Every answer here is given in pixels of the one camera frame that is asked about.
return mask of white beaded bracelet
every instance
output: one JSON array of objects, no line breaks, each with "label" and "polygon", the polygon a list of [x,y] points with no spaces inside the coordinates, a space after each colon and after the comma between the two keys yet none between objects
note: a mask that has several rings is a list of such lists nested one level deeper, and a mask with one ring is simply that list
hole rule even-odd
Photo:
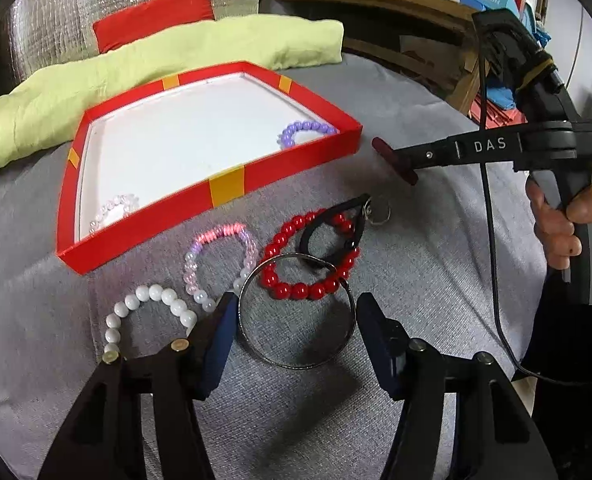
[{"label": "white beaded bracelet", "polygon": [[89,222],[89,234],[93,234],[99,229],[102,229],[103,221],[107,218],[109,211],[121,205],[122,217],[125,218],[125,216],[130,215],[138,209],[138,197],[132,194],[116,195],[113,199],[104,203],[100,207],[98,214]]},{"label": "white beaded bracelet", "polygon": [[175,290],[173,288],[163,289],[157,283],[151,286],[138,285],[134,294],[128,294],[125,296],[124,301],[116,303],[114,311],[105,318],[107,324],[105,352],[119,352],[118,343],[121,341],[121,333],[118,329],[121,327],[122,319],[127,317],[132,310],[136,310],[141,302],[149,300],[165,303],[171,313],[180,318],[180,323],[186,328],[185,335],[189,336],[198,321],[198,316],[194,311],[187,308],[185,301],[178,298]]}]

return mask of silver bangle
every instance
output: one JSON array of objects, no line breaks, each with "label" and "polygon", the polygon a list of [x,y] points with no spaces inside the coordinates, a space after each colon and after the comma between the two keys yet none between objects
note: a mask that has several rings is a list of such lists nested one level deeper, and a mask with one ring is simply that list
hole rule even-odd
[{"label": "silver bangle", "polygon": [[310,256],[309,254],[302,254],[302,253],[277,254],[276,256],[273,256],[273,257],[269,258],[268,260],[263,261],[254,270],[252,270],[251,274],[249,274],[249,276],[245,280],[243,287],[240,289],[240,296],[238,299],[238,327],[240,329],[240,334],[243,337],[245,344],[247,345],[247,348],[254,355],[256,355],[256,357],[258,357],[262,361],[265,361],[266,363],[269,363],[274,366],[278,366],[280,368],[288,368],[289,370],[309,370],[310,368],[316,368],[320,365],[323,365],[323,364],[329,362],[330,360],[335,358],[340,352],[342,352],[343,349],[347,346],[347,343],[351,339],[351,336],[353,335],[354,330],[356,330],[356,303],[353,300],[353,296],[351,295],[351,288],[349,288],[349,284],[343,278],[338,277],[338,281],[340,282],[341,286],[343,287],[343,289],[347,293],[347,297],[349,298],[349,311],[351,312],[351,324],[350,324],[349,330],[347,331],[347,333],[345,335],[345,338],[343,338],[343,341],[340,343],[340,345],[330,353],[329,357],[325,358],[322,361],[314,362],[314,363],[306,364],[306,365],[289,365],[289,364],[285,364],[285,363],[279,363],[278,361],[274,361],[273,359],[267,357],[258,348],[256,348],[256,346],[254,346],[253,343],[251,342],[251,339],[247,333],[247,330],[245,329],[245,327],[243,325],[243,317],[242,317],[241,313],[242,313],[243,306],[244,306],[245,294],[247,293],[247,289],[249,288],[249,285],[252,282],[252,280],[261,272],[261,270],[263,270],[263,267],[266,267],[267,265],[271,264],[272,262],[284,260],[285,258],[298,258],[300,260],[308,260],[310,262],[316,262],[317,264],[320,264],[321,266],[326,267],[327,269],[330,269],[333,271],[336,270],[336,268],[332,264],[330,264],[329,262],[321,260],[320,258],[316,258],[315,256]]}]

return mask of screw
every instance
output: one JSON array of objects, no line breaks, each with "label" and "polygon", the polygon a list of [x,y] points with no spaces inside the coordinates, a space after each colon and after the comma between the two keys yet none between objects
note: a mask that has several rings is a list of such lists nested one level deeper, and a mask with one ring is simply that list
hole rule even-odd
[{"label": "screw", "polygon": [[189,341],[187,339],[174,339],[172,341],[172,350],[174,352],[182,352],[189,348]]},{"label": "screw", "polygon": [[493,363],[493,356],[487,352],[478,352],[476,354],[476,359],[485,365],[490,365]]},{"label": "screw", "polygon": [[413,350],[414,352],[422,352],[427,348],[427,344],[422,339],[418,339],[414,337],[409,341],[409,349]]},{"label": "screw", "polygon": [[112,364],[116,359],[118,359],[119,353],[116,350],[109,350],[103,354],[103,363],[106,365]]}]

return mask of person's hand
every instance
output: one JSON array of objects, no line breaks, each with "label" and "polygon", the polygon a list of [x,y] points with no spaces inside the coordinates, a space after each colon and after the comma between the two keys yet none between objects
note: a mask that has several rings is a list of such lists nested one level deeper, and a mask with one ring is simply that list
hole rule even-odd
[{"label": "person's hand", "polygon": [[569,257],[582,251],[580,240],[573,235],[573,224],[592,222],[592,186],[573,199],[566,215],[546,203],[543,191],[533,179],[527,179],[525,190],[536,218],[534,232],[543,246],[547,263],[554,269],[566,269]]}]

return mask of black handle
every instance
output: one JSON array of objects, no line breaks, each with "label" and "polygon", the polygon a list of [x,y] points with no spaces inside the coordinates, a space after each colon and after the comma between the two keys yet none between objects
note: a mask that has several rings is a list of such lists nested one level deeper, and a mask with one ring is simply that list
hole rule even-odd
[{"label": "black handle", "polygon": [[[592,184],[592,171],[532,171],[531,176],[543,190],[547,203],[565,211],[573,198]],[[562,272],[568,283],[569,301],[592,304],[592,223],[574,224],[582,252],[570,258],[570,266]]]}]

